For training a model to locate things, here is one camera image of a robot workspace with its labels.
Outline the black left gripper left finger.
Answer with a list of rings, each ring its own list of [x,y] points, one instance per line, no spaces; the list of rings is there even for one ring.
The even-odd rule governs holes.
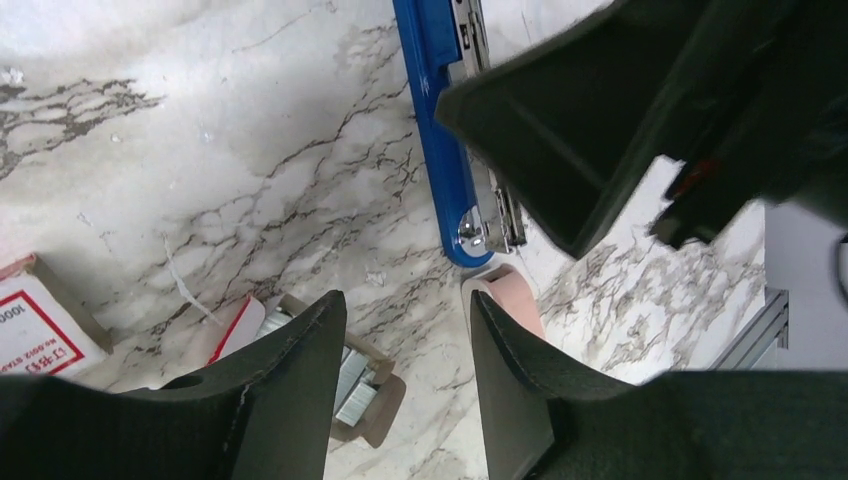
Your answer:
[[[342,292],[163,387],[1,379],[5,479],[319,479],[345,338]]]

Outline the red white staple box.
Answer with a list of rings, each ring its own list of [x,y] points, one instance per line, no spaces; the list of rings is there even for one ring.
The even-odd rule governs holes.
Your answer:
[[[1,372],[74,377],[113,353],[109,333],[35,254],[1,268]]]

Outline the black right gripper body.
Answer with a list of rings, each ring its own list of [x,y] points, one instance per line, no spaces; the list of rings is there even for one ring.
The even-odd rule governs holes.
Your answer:
[[[564,253],[604,238],[658,156],[651,227],[712,242],[751,200],[847,223],[843,1],[616,1],[458,84],[437,119]]]

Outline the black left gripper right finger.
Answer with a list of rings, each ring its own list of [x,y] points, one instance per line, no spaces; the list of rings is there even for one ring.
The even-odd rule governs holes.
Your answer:
[[[493,479],[843,479],[839,371],[668,371],[631,385],[470,301]]]

